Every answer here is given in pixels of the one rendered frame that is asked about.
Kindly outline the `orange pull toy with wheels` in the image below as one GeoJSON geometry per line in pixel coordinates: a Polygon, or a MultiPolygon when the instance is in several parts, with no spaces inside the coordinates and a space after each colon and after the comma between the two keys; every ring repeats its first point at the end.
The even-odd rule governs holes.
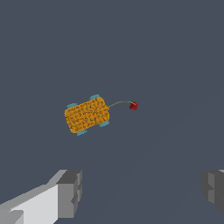
{"type": "Polygon", "coordinates": [[[81,136],[96,125],[105,127],[109,124],[109,110],[120,103],[128,103],[130,110],[138,110],[138,103],[135,101],[118,101],[107,105],[98,94],[92,95],[81,104],[68,104],[64,112],[68,128],[73,134],[81,136]]]}

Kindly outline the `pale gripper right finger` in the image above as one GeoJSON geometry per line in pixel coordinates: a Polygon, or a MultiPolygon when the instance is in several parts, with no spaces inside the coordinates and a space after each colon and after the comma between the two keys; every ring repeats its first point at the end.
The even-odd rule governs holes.
{"type": "Polygon", "coordinates": [[[224,170],[202,171],[200,178],[203,196],[224,214],[224,170]]]}

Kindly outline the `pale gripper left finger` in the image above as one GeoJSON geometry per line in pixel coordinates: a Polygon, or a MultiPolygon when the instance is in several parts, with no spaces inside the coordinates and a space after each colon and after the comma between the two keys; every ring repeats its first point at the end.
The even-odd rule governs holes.
{"type": "Polygon", "coordinates": [[[82,171],[59,170],[45,185],[0,205],[0,224],[54,224],[73,218],[82,195],[82,171]]]}

